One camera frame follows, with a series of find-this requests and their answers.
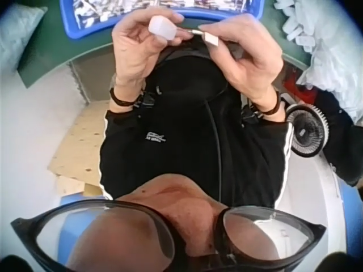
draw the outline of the wristband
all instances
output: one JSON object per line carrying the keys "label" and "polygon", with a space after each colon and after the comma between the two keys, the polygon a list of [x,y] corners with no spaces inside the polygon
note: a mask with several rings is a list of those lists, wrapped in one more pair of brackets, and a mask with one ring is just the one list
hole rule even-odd
{"label": "wristband", "polygon": [[132,105],[135,105],[136,101],[138,100],[138,98],[134,101],[134,102],[128,102],[128,101],[123,101],[123,100],[120,100],[116,97],[115,95],[115,90],[114,88],[112,87],[109,91],[109,94],[111,95],[111,99],[120,107],[129,107],[129,106],[132,106]]}
{"label": "wristband", "polygon": [[277,102],[276,102],[275,107],[267,112],[259,111],[261,114],[269,116],[269,115],[274,115],[276,112],[278,112],[278,110],[280,109],[280,104],[281,104],[281,96],[278,91],[276,91],[276,96],[277,96]]}

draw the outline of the hand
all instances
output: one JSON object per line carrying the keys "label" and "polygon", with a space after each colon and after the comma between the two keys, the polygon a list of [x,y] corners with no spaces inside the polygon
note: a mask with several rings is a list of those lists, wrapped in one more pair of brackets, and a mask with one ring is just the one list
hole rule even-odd
{"label": "hand", "polygon": [[113,49],[116,60],[116,84],[133,87],[142,85],[151,73],[160,52],[167,45],[179,45],[192,34],[178,29],[176,37],[167,42],[148,31],[150,19],[155,15],[167,17],[173,23],[181,23],[184,17],[171,9],[151,7],[135,10],[116,24],[112,31]]}
{"label": "hand", "polygon": [[[250,14],[204,24],[199,29],[220,37],[218,46],[206,45],[229,83],[253,103],[261,105],[262,111],[273,109],[276,94],[271,84],[284,63],[282,50],[267,29]],[[244,49],[244,57],[235,60],[223,40],[238,43]]]}

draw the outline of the black fan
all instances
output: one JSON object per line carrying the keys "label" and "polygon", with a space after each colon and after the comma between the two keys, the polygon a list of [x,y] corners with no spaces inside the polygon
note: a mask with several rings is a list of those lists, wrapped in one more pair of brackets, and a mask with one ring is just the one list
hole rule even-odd
{"label": "black fan", "polygon": [[286,120],[294,125],[292,150],[299,156],[311,158],[328,142],[329,125],[324,114],[315,106],[291,105]]}

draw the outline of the green table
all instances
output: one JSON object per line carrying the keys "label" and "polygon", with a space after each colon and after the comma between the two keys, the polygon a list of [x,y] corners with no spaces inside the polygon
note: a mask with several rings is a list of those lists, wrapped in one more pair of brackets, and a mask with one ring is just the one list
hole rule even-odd
{"label": "green table", "polygon": [[[112,44],[111,29],[105,29],[80,40],[68,38],[63,27],[59,0],[17,0],[17,2],[27,6],[48,8],[20,60],[18,72],[26,87],[59,65]],[[305,53],[301,46],[286,40],[281,30],[285,21],[285,15],[273,8],[273,0],[265,0],[261,22],[282,47],[285,60],[304,70],[310,64],[310,55]],[[207,21],[187,19],[183,27],[195,28],[205,22]]]}

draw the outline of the black eyeglass frame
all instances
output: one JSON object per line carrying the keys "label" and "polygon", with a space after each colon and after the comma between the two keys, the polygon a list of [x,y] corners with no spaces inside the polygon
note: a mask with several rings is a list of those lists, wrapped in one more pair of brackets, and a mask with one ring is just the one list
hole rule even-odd
{"label": "black eyeglass frame", "polygon": [[[144,205],[124,202],[124,201],[114,201],[114,200],[104,200],[104,199],[88,199],[77,201],[73,203],[69,203],[60,207],[56,207],[51,209],[45,213],[42,213],[31,219],[23,219],[17,218],[11,222],[11,226],[14,229],[17,236],[20,238],[25,248],[30,252],[32,257],[39,263],[39,265],[48,272],[58,272],[58,271],[69,271],[76,272],[69,268],[66,268],[62,264],[53,260],[49,257],[38,245],[36,239],[40,234],[43,227],[56,215],[62,214],[67,211],[75,210],[75,209],[84,209],[91,208],[92,206],[110,205],[112,207],[123,207],[129,209],[136,209],[139,211],[145,212],[155,221],[155,216],[158,216],[161,221],[166,225],[172,239],[174,241],[174,259],[171,260],[171,263],[164,272],[169,271],[188,271],[185,266],[188,263],[186,253],[184,251],[185,242],[176,231],[176,229],[172,226],[172,224],[159,212],[155,211],[152,208],[149,208]],[[264,207],[255,207],[259,209],[265,209],[270,212],[277,212],[281,215],[284,215],[286,218],[291,220],[296,220],[297,222],[305,225],[313,234],[313,240],[311,242],[307,242],[307,245],[303,245],[302,250],[298,251],[295,255],[290,257],[274,260],[274,261],[264,261],[254,259],[243,252],[238,252],[236,254],[235,249],[234,252],[231,251],[231,245],[234,245],[231,239],[229,238],[223,223],[224,216],[226,212],[231,210],[237,210],[241,207],[229,207],[221,211],[218,215],[215,226],[214,226],[214,246],[216,249],[216,254],[219,259],[219,264],[214,267],[204,267],[202,271],[261,271],[261,270],[282,270],[288,269],[289,267],[296,267],[302,259],[317,245],[320,239],[323,237],[326,227],[323,225],[312,224],[308,221],[305,221],[301,218],[298,218],[294,215],[287,214],[283,211],[278,211],[275,209],[269,209]]]}

